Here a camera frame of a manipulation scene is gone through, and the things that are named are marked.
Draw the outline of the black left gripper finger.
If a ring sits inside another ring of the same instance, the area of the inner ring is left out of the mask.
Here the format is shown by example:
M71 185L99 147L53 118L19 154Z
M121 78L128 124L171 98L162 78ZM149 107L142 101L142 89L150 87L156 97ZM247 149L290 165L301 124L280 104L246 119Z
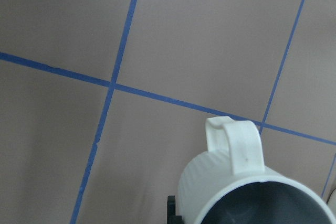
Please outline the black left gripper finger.
M182 224L182 216L176 214L176 199L175 196L167 197L167 224Z

